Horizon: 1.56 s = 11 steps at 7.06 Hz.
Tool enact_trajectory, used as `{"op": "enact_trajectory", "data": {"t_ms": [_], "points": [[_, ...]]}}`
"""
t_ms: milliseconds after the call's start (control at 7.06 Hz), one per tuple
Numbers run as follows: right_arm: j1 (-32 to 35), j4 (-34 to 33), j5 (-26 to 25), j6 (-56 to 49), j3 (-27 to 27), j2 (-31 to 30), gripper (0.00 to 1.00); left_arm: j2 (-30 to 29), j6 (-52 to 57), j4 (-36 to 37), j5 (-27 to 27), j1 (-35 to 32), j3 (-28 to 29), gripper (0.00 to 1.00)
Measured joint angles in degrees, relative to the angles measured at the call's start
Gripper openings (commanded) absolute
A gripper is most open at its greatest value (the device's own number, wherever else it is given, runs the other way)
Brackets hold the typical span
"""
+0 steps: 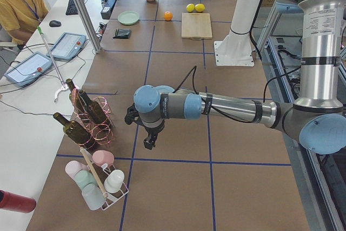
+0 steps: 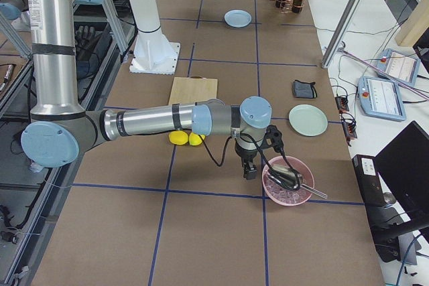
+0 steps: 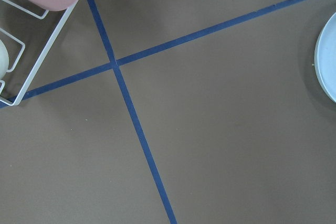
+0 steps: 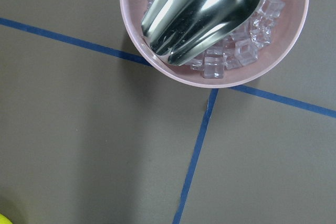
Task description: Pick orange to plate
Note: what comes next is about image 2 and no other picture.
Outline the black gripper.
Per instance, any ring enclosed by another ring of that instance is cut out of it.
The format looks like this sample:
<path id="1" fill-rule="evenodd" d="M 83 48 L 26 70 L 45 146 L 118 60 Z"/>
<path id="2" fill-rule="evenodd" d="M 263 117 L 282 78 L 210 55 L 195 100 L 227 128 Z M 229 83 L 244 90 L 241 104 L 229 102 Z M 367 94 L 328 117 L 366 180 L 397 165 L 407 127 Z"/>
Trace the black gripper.
<path id="1" fill-rule="evenodd" d="M 257 150 L 244 149 L 239 144 L 236 144 L 235 152 L 241 158 L 243 177 L 248 180 L 254 180 L 257 176 L 257 167 L 254 165 L 253 161 L 257 156 Z"/>

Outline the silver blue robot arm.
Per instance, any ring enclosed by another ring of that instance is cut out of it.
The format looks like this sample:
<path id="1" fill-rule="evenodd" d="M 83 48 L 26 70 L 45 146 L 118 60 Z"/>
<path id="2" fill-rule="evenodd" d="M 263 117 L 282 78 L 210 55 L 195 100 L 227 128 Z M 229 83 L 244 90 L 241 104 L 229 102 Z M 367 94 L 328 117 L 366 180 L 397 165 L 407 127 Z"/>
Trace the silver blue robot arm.
<path id="1" fill-rule="evenodd" d="M 75 1 L 27 0 L 37 103 L 21 145 L 31 160 L 44 167 L 60 167 L 120 137 L 190 130 L 197 135 L 234 138 L 244 176 L 255 177 L 252 161 L 271 121 L 271 106 L 259 96 L 231 106 L 214 98 L 134 111 L 85 110 L 77 93 Z"/>

